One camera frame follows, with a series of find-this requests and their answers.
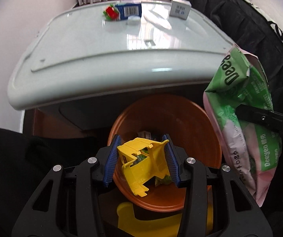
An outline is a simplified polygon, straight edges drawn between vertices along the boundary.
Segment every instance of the blue gripper pad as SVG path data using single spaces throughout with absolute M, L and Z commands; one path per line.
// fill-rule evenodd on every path
M 162 137 L 162 141 L 164 140 L 168 140 L 166 135 Z M 174 156 L 174 152 L 172 150 L 171 144 L 169 142 L 165 145 L 165 157 L 166 157 L 169 173 L 171 176 L 171 180 L 175 183 L 176 186 L 179 186 L 181 183 L 180 175 L 179 175 L 180 169 L 177 160 Z
M 115 166 L 118 159 L 117 147 L 121 145 L 121 137 L 118 135 L 115 140 L 112 140 L 109 157 L 104 167 L 103 185 L 107 187 L 112 182 Z

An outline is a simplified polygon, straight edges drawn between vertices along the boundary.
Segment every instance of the white bottle cap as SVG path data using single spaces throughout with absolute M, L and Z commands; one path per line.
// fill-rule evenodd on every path
M 136 15 L 132 15 L 132 16 L 129 16 L 128 19 L 127 19 L 127 24 L 128 25 L 138 25 L 140 24 L 140 17 L 139 16 L 136 16 Z

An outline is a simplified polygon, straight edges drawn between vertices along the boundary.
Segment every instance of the pink snack bag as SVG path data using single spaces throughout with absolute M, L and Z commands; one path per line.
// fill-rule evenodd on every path
M 280 138 L 235 114 L 240 104 L 273 110 L 267 79 L 256 56 L 233 47 L 203 96 L 204 108 L 226 163 L 262 206 L 280 155 Z

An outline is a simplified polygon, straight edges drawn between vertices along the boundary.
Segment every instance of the yellow object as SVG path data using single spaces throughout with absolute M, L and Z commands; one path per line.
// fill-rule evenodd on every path
M 122 161 L 123 175 L 134 195 L 144 197 L 149 189 L 143 184 L 150 178 L 157 176 L 163 179 L 169 174 L 164 147 L 169 140 L 163 142 L 152 141 L 144 138 L 135 138 L 117 147 Z M 147 158 L 133 165 L 138 155 L 143 154 Z
M 123 202 L 117 207 L 118 225 L 121 230 L 135 237 L 176 237 L 179 231 L 182 214 L 155 220 L 135 218 L 133 204 Z M 213 206 L 208 205 L 206 233 L 213 229 Z

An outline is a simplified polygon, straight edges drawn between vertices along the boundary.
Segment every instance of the screw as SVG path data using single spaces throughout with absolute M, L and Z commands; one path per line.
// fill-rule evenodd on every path
M 56 166 L 54 166 L 54 167 L 53 167 L 53 170 L 54 170 L 55 172 L 61 170 L 61 165 L 56 165 Z
M 189 158 L 186 159 L 186 162 L 188 162 L 189 164 L 194 164 L 196 162 L 196 160 L 195 160 L 195 158 L 189 157 Z
M 222 166 L 222 170 L 224 170 L 225 172 L 229 172 L 230 171 L 230 167 L 227 165 Z
M 88 158 L 88 162 L 90 163 L 90 164 L 94 164 L 95 162 L 97 162 L 97 158 L 96 157 L 91 157 L 91 158 Z

